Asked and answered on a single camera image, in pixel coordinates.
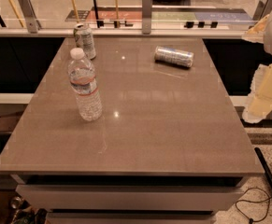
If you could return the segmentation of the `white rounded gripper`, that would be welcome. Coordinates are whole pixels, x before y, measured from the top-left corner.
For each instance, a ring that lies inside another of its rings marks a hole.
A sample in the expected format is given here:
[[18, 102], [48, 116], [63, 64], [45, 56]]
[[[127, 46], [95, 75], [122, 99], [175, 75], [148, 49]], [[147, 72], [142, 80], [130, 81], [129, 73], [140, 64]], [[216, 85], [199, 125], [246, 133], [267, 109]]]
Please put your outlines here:
[[[257, 21], [241, 38], [251, 43], [264, 43], [267, 53], [272, 55], [272, 10]], [[258, 123], [272, 111], [272, 64], [260, 64], [251, 82], [242, 118], [248, 123]]]

